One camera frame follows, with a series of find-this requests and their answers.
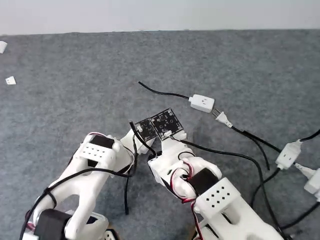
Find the perforated white panel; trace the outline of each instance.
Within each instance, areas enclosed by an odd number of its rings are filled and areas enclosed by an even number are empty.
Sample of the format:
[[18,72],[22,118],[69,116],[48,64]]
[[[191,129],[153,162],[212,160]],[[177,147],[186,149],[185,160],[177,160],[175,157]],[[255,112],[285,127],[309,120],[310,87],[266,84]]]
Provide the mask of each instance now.
[[211,219],[240,196],[240,192],[225,177],[200,195],[195,201],[195,207],[203,217]]
[[97,162],[105,160],[108,156],[110,156],[110,154],[114,154],[112,149],[92,143],[87,143],[79,153],[81,158],[90,159]]

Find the black cable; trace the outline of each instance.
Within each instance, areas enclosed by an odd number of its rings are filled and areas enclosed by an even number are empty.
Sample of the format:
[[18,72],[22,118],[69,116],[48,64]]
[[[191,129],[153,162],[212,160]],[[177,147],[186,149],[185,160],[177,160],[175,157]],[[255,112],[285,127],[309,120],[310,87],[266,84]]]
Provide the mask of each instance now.
[[237,133],[247,137],[248,139],[252,140],[256,145],[257,147],[260,149],[262,155],[263,155],[263,158],[264,158],[264,161],[265,161],[265,165],[266,165],[266,168],[268,169],[268,171],[270,171],[270,164],[269,164],[269,160],[268,160],[268,157],[266,155],[266,152],[265,150],[262,148],[262,146],[260,145],[260,143],[254,139],[253,137],[249,136],[249,135],[246,135],[243,131],[240,131],[238,128],[236,128],[235,126],[232,126],[231,129],[235,130]]
[[[277,169],[274,171],[274,173],[272,173],[267,179],[265,179],[265,180],[263,181],[263,183],[266,184],[267,182],[269,182],[269,181],[270,181],[271,179],[273,179],[280,171],[281,171],[281,169],[280,169],[280,168],[277,168]],[[254,208],[255,198],[256,198],[256,195],[257,195],[259,189],[261,188],[261,186],[262,186],[261,184],[260,184],[259,186],[257,186],[256,189],[255,189],[255,191],[254,191],[254,193],[253,193],[253,195],[252,195],[251,202],[250,202],[250,207],[251,207],[251,208]]]
[[259,179],[260,179],[260,183],[261,183],[262,191],[263,191],[263,195],[264,195],[264,201],[265,201],[266,207],[268,209],[268,212],[269,212],[269,214],[270,214],[275,226],[277,227],[277,230],[279,231],[280,235],[285,240],[287,239],[286,234],[283,232],[283,230],[282,230],[282,228],[281,228],[281,226],[280,226],[280,224],[279,224],[279,222],[278,222],[278,220],[277,220],[277,218],[275,216],[275,213],[273,212],[273,210],[271,208],[271,205],[269,203],[268,196],[267,196],[267,191],[266,191],[265,185],[264,185],[264,177],[263,177],[262,169],[261,169],[259,163],[255,159],[253,159],[253,158],[251,158],[249,156],[240,154],[240,153],[214,150],[214,149],[210,149],[210,148],[207,148],[207,147],[204,147],[204,146],[197,145],[197,144],[195,144],[193,142],[189,142],[189,141],[186,141],[186,140],[177,140],[174,137],[171,137],[171,138],[176,140],[176,141],[178,141],[178,142],[181,142],[183,144],[190,145],[190,146],[193,146],[195,148],[198,148],[198,149],[210,152],[210,153],[240,157],[240,158],[247,159],[247,160],[251,161],[252,163],[254,163],[254,165],[256,166],[256,168],[258,170],[258,175],[259,175]]
[[310,139],[315,138],[316,136],[318,136],[320,134],[320,129],[318,131],[316,131],[314,134],[312,134],[311,136],[307,136],[305,138],[300,139],[300,142],[304,142]]
[[243,131],[244,134],[258,140],[259,142],[263,143],[264,145],[267,145],[269,148],[272,148],[274,150],[276,150],[278,153],[281,153],[281,149],[272,145],[270,142],[267,142],[266,140],[263,140],[262,138],[256,136],[256,135],[253,135],[252,133],[248,132],[248,131]]
[[138,81],[138,83],[148,89],[149,91],[155,93],[155,94],[161,94],[161,95],[170,95],[170,96],[177,96],[177,97],[180,97],[180,98],[184,98],[184,99],[187,99],[189,100],[189,97],[185,96],[185,95],[182,95],[182,94],[178,94],[178,93],[174,93],[174,92],[162,92],[162,91],[156,91],[156,90],[153,90],[152,88],[148,87],[147,85],[145,85],[144,83],[142,83],[141,81]]
[[129,124],[130,124],[130,127],[131,127],[134,135],[136,136],[136,138],[137,138],[147,149],[149,149],[149,150],[152,152],[152,155],[153,155],[154,157],[156,157],[156,156],[157,156],[156,151],[153,150],[152,147],[150,147],[148,144],[146,144],[146,142],[141,138],[141,136],[139,135],[139,133],[138,133],[137,130],[136,130],[136,127],[135,127],[134,123],[133,123],[132,121],[130,121]]
[[194,153],[192,153],[192,152],[190,152],[190,151],[182,151],[182,152],[180,152],[179,155],[178,155],[178,159],[179,159],[179,160],[181,160],[181,159],[180,159],[181,154],[191,154],[191,155],[194,156],[194,157],[196,156]]
[[[137,147],[135,146],[135,142],[133,141],[133,147],[135,148],[135,152],[137,152]],[[25,220],[24,220],[24,223],[22,225],[22,228],[21,228],[21,232],[20,232],[20,236],[19,236],[19,240],[22,240],[23,237],[24,237],[24,232],[27,228],[27,224],[28,224],[28,221],[31,217],[31,215],[33,214],[34,210],[36,209],[36,207],[38,206],[38,204],[41,202],[41,200],[47,196],[52,190],[54,190],[55,188],[57,188],[58,186],[60,186],[61,184],[69,181],[70,179],[73,179],[77,176],[80,176],[82,174],[85,174],[85,173],[89,173],[89,172],[104,172],[104,173],[109,173],[109,174],[113,174],[113,175],[116,175],[116,176],[119,176],[119,177],[123,177],[123,178],[132,178],[135,173],[136,173],[136,169],[137,169],[137,164],[138,164],[138,161],[137,159],[134,159],[134,164],[133,164],[133,170],[131,173],[129,174],[123,174],[123,173],[119,173],[119,172],[116,172],[116,171],[112,171],[112,170],[109,170],[109,169],[104,169],[104,168],[87,168],[87,169],[84,169],[84,170],[81,170],[81,171],[78,171],[72,175],[69,175],[67,177],[65,177],[64,179],[61,179],[60,181],[57,181],[55,184],[53,184],[52,186],[50,187],[47,187],[43,192],[42,194],[37,198],[37,200],[35,201],[35,203],[33,204],[32,208],[27,211],[26,215],[25,215]]]
[[296,220],[294,220],[291,223],[288,223],[284,226],[282,226],[282,229],[288,229],[293,227],[294,225],[300,223],[303,219],[305,219],[309,214],[311,214],[314,210],[316,210],[320,206],[320,202],[316,202],[309,210],[307,210],[305,213],[301,214]]
[[[135,135],[133,135],[133,137],[132,137],[132,142],[133,142],[134,153],[130,149],[128,149],[127,147],[125,147],[125,148],[132,153],[133,161],[138,161],[138,151],[137,151],[137,145],[135,142]],[[125,186],[124,186],[124,212],[125,212],[125,215],[129,215],[128,184],[129,184],[129,177],[126,178]]]

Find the cable connector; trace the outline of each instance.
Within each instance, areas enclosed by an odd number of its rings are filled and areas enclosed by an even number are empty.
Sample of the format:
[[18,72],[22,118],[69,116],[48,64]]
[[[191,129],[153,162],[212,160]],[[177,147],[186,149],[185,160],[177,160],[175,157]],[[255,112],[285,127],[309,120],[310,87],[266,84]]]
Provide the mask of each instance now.
[[215,100],[213,98],[194,94],[189,97],[190,106],[194,109],[200,110],[205,113],[210,113],[214,107]]
[[301,145],[300,140],[287,143],[275,161],[277,167],[281,170],[290,168],[301,153]]
[[302,166],[299,163],[295,163],[294,166],[300,170],[300,172],[305,175],[308,179],[312,178],[313,175],[315,175],[316,170],[313,170],[311,168],[308,168],[306,166]]
[[299,163],[294,164],[294,166],[309,179],[304,185],[304,189],[309,193],[314,194],[317,201],[320,202],[320,168],[313,170],[306,166],[302,166]]
[[215,120],[218,121],[219,123],[225,124],[229,128],[233,126],[233,124],[228,120],[227,115],[225,114],[224,111],[219,111],[218,109],[214,109],[212,114],[215,116]]

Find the power plug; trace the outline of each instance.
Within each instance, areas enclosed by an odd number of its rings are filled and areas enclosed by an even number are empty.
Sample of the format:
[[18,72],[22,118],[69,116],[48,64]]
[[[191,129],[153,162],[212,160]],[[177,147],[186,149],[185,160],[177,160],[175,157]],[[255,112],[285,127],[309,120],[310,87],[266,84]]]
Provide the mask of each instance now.
[[280,169],[290,168],[301,153],[301,145],[302,141],[300,140],[287,143],[275,161],[277,167]]
[[318,202],[320,202],[320,168],[313,170],[298,163],[294,164],[294,166],[309,179],[309,181],[304,185],[304,189],[315,195]]
[[194,94],[189,97],[190,106],[205,113],[210,113],[214,107],[215,100],[210,97]]

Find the electronic component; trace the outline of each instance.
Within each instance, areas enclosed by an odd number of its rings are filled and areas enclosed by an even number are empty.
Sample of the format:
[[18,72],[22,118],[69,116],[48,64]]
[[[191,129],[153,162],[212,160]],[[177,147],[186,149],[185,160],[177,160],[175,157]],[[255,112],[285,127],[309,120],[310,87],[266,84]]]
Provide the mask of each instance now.
[[150,119],[161,141],[184,129],[171,108],[154,115]]
[[146,118],[145,120],[137,122],[134,126],[145,142],[154,139],[157,136],[150,118]]

